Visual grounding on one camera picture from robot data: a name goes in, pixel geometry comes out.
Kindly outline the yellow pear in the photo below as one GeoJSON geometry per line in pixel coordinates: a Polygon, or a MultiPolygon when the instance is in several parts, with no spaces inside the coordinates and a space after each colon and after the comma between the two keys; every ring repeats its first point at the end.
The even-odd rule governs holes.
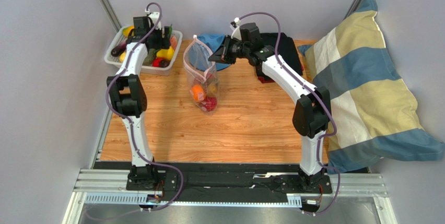
{"type": "Polygon", "coordinates": [[[168,61],[171,61],[173,56],[174,56],[174,49],[171,46],[168,49],[160,49],[156,53],[156,58],[164,58],[168,61]]]}

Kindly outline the clear zip top bag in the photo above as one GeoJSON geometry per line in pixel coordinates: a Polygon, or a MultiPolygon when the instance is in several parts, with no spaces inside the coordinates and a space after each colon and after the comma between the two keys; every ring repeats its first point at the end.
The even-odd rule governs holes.
{"type": "Polygon", "coordinates": [[[190,89],[192,88],[193,85],[196,85],[196,84],[199,84],[199,85],[201,85],[203,87],[203,83],[206,81],[207,74],[213,74],[213,75],[215,75],[219,79],[218,74],[217,74],[217,69],[216,69],[216,63],[215,62],[210,62],[208,60],[208,62],[209,62],[208,68],[205,69],[203,72],[197,70],[195,67],[192,67],[191,64],[189,63],[188,51],[191,48],[193,43],[201,43],[201,41],[199,41],[197,39],[196,35],[193,36],[193,41],[188,45],[188,47],[185,49],[184,54],[183,54],[183,68],[184,68],[185,73],[186,73],[186,81],[187,81],[187,84],[188,84],[188,91],[189,91],[189,94],[191,96],[192,102],[200,110],[202,110],[205,114],[212,115],[212,114],[214,114],[216,109],[211,111],[211,112],[206,112],[205,109],[200,106],[201,102],[196,102],[192,98],[192,95],[190,93],[190,89]]]}

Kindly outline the orange fruit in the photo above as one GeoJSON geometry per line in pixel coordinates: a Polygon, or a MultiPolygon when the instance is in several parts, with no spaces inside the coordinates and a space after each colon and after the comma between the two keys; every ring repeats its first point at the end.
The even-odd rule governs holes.
{"type": "Polygon", "coordinates": [[[190,93],[192,95],[192,98],[196,102],[201,102],[206,98],[206,92],[204,88],[199,84],[193,85],[190,89],[190,93]]]}

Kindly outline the red lychee bunch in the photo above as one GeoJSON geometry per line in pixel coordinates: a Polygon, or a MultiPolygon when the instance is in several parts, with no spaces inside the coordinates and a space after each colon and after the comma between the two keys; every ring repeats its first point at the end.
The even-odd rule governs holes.
{"type": "Polygon", "coordinates": [[[206,92],[206,98],[201,102],[200,106],[203,107],[206,112],[211,112],[216,109],[218,104],[219,79],[213,74],[207,74],[203,88],[206,92]]]}

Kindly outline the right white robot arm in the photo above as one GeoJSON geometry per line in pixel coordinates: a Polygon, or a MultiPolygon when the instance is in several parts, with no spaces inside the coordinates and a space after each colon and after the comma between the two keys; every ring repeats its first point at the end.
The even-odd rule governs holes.
{"type": "Polygon", "coordinates": [[[331,120],[329,91],[296,73],[273,46],[264,43],[255,23],[236,26],[208,59],[234,64],[239,58],[276,82],[295,103],[292,124],[301,136],[302,148],[297,185],[305,192],[318,189],[324,175],[322,144],[331,120]]]}

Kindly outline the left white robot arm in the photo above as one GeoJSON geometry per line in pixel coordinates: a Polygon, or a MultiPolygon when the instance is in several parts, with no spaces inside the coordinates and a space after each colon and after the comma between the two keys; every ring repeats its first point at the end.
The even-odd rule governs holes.
{"type": "Polygon", "coordinates": [[[160,15],[133,19],[134,28],[125,41],[111,50],[112,56],[124,54],[115,76],[107,78],[106,99],[112,112],[121,117],[130,140],[132,165],[127,177],[127,190],[155,190],[161,186],[157,163],[150,151],[145,131],[147,97],[139,74],[149,49],[167,49],[170,33],[163,33],[160,15]]]}

